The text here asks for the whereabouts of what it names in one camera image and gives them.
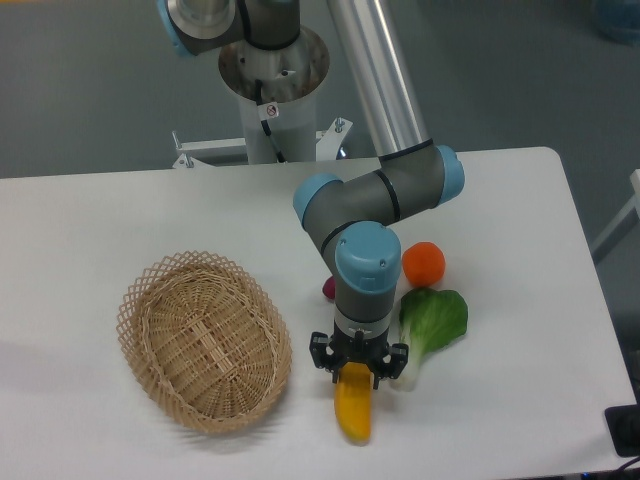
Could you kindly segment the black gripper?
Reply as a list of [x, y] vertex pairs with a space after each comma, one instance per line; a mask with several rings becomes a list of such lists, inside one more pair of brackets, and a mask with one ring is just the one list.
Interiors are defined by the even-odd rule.
[[409, 360], [409, 346], [389, 345], [387, 329], [371, 338], [362, 332], [345, 333], [338, 326], [331, 336], [315, 331], [311, 333], [309, 351], [315, 367], [329, 372], [334, 384], [347, 362], [367, 364], [374, 377], [374, 389], [381, 380], [398, 379]]

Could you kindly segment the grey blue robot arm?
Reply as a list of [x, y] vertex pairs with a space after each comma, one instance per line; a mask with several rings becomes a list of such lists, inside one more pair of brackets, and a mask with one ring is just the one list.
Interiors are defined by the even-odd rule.
[[[317, 159], [315, 95], [329, 54], [300, 20], [296, 1], [161, 1], [173, 47], [217, 51], [241, 111], [252, 164]], [[409, 348], [387, 340], [401, 272], [392, 225], [463, 189], [461, 162], [428, 134], [385, 1], [332, 1], [332, 20], [353, 73], [380, 165], [349, 181], [317, 174], [296, 190], [297, 217], [336, 285], [334, 331], [313, 333], [317, 368], [338, 377], [349, 363], [375, 380], [399, 377]]]

